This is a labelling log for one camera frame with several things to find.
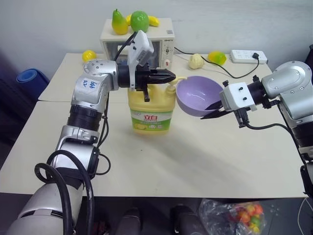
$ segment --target plug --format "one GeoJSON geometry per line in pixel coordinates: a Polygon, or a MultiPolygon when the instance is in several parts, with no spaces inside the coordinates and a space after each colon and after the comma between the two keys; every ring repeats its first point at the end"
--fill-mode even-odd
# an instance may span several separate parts
{"type": "Polygon", "coordinates": [[[246,111],[246,108],[241,108],[234,111],[239,128],[245,127],[246,124],[249,123],[248,113],[246,111]]]}
{"type": "Polygon", "coordinates": [[[255,53],[252,55],[252,57],[253,57],[254,59],[259,59],[259,54],[255,52],[255,53]]]}

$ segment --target black cable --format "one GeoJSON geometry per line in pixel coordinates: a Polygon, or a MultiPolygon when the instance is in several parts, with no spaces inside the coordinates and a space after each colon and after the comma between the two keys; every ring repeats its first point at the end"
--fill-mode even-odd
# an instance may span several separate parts
{"type": "Polygon", "coordinates": [[[127,40],[126,42],[121,46],[121,48],[118,50],[117,54],[114,57],[114,61],[117,60],[119,54],[122,52],[122,50],[125,48],[125,46],[127,46],[131,40],[136,36],[137,32],[134,32],[127,40]]]}
{"type": "MultiPolygon", "coordinates": [[[[187,53],[187,52],[184,52],[184,51],[182,51],[182,50],[179,50],[177,47],[175,47],[174,49],[176,49],[176,50],[178,50],[180,53],[183,53],[183,54],[186,54],[186,55],[193,55],[193,54],[194,54],[194,53],[187,53]]],[[[235,79],[242,78],[242,77],[245,77],[245,76],[249,75],[250,73],[252,73],[253,71],[255,71],[255,70],[257,69],[257,67],[259,66],[259,64],[260,64],[259,57],[255,58],[256,60],[258,60],[258,64],[256,65],[256,67],[255,67],[253,70],[251,70],[250,72],[246,73],[245,75],[242,75],[242,76],[239,76],[239,77],[235,77],[235,76],[233,76],[230,72],[228,72],[223,66],[221,66],[221,65],[219,65],[219,64],[217,64],[217,63],[214,63],[214,62],[210,62],[210,61],[206,60],[203,56],[201,56],[201,58],[202,58],[203,60],[205,60],[205,61],[206,61],[207,63],[209,63],[209,64],[217,65],[218,67],[220,67],[221,69],[223,69],[225,72],[227,72],[227,74],[228,74],[229,76],[231,76],[232,78],[235,78],[235,79]]]]}
{"type": "Polygon", "coordinates": [[[108,118],[105,117],[104,118],[104,121],[103,121],[103,128],[106,128],[106,134],[105,136],[102,138],[102,140],[98,143],[98,148],[104,143],[104,141],[106,140],[106,138],[108,137],[109,135],[109,122],[108,122],[108,118]]]}
{"type": "Polygon", "coordinates": [[[105,141],[105,139],[107,138],[109,134],[109,122],[108,122],[109,97],[110,97],[110,93],[108,93],[107,103],[106,103],[106,107],[105,107],[104,114],[103,114],[104,120],[103,120],[102,130],[101,130],[97,148],[99,148],[103,144],[103,142],[105,141]],[[106,127],[107,127],[107,132],[106,132],[105,138],[103,138],[104,130],[106,127]]]}
{"type": "Polygon", "coordinates": [[[250,128],[252,130],[264,130],[264,129],[268,129],[268,128],[271,128],[274,126],[280,126],[280,127],[284,128],[286,131],[288,131],[288,133],[290,134],[288,127],[286,127],[282,124],[279,124],[279,123],[273,123],[271,125],[266,125],[266,126],[251,126],[249,123],[245,123],[245,125],[247,128],[250,128]]]}
{"type": "Polygon", "coordinates": [[[107,174],[111,170],[111,161],[109,160],[109,158],[106,155],[104,155],[102,153],[99,153],[99,155],[104,157],[108,161],[109,166],[108,166],[108,169],[105,172],[103,172],[103,173],[96,173],[96,175],[105,175],[105,174],[107,174]]]}
{"type": "Polygon", "coordinates": [[[68,152],[66,150],[57,150],[57,151],[53,152],[49,156],[49,158],[47,160],[47,164],[50,165],[52,163],[54,157],[56,157],[59,154],[65,155],[69,159],[71,159],[71,161],[77,166],[78,170],[80,171],[80,173],[82,174],[82,177],[84,179],[84,183],[86,186],[86,193],[87,193],[87,233],[86,234],[91,235],[91,232],[93,229],[93,218],[94,218],[94,197],[93,197],[93,189],[92,189],[90,177],[89,177],[85,167],[78,160],[78,158],[76,158],[76,156],[74,154],[72,154],[71,152],[68,152]]]}
{"type": "MultiPolygon", "coordinates": [[[[120,53],[122,52],[122,50],[125,48],[125,46],[127,46],[131,40],[136,36],[137,32],[134,32],[126,41],[125,43],[121,46],[121,48],[118,50],[117,54],[114,57],[114,61],[116,61],[120,55],[120,53]]],[[[107,99],[107,103],[106,103],[106,108],[104,110],[104,121],[103,121],[103,125],[102,125],[102,130],[101,130],[101,134],[100,134],[100,138],[99,138],[99,142],[97,145],[97,148],[99,148],[103,142],[106,140],[108,134],[109,134],[109,122],[108,122],[108,107],[109,107],[109,93],[108,93],[108,99],[107,99]],[[105,136],[104,135],[104,129],[107,127],[107,131],[105,136]]]]}
{"type": "Polygon", "coordinates": [[[67,189],[67,185],[61,176],[61,174],[52,166],[45,163],[38,163],[35,166],[35,174],[38,179],[44,183],[55,182],[60,193],[61,204],[62,204],[62,215],[63,215],[63,235],[72,235],[73,226],[72,226],[72,209],[70,205],[70,198],[67,189]],[[42,176],[40,169],[44,169],[46,173],[49,173],[49,176],[52,178],[49,180],[42,176]]]}

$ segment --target banana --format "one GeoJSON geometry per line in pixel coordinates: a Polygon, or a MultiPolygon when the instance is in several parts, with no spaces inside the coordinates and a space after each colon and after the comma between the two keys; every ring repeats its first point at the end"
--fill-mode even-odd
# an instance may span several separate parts
{"type": "MultiPolygon", "coordinates": [[[[132,15],[128,15],[125,18],[128,26],[131,25],[131,17],[132,17],[132,15]]],[[[160,21],[155,16],[149,16],[149,25],[154,26],[154,27],[158,27],[160,25],[160,21]]]]}
{"type": "Polygon", "coordinates": [[[157,17],[155,17],[155,16],[149,16],[149,25],[158,27],[159,24],[160,24],[160,21],[158,20],[157,17]]]}
{"type": "Polygon", "coordinates": [[[126,19],[126,23],[128,24],[128,26],[130,26],[131,25],[131,17],[132,17],[132,15],[130,14],[130,15],[128,15],[125,19],[126,19]]]}

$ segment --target power strip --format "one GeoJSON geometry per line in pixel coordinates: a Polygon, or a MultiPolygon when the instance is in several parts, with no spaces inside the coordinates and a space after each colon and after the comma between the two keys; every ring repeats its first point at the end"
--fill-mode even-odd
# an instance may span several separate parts
{"type": "Polygon", "coordinates": [[[230,58],[233,63],[257,64],[258,61],[252,57],[254,53],[259,54],[260,64],[268,62],[264,52],[260,50],[231,50],[230,58]]]}

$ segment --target dish soap bottle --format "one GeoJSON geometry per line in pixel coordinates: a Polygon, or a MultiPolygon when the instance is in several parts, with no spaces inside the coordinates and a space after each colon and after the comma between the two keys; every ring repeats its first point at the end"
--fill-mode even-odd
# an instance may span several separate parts
{"type": "Polygon", "coordinates": [[[133,130],[138,134],[166,134],[170,128],[176,100],[176,87],[179,79],[171,81],[163,90],[160,85],[149,84],[150,102],[144,101],[143,92],[128,90],[128,104],[131,110],[133,130]]]}

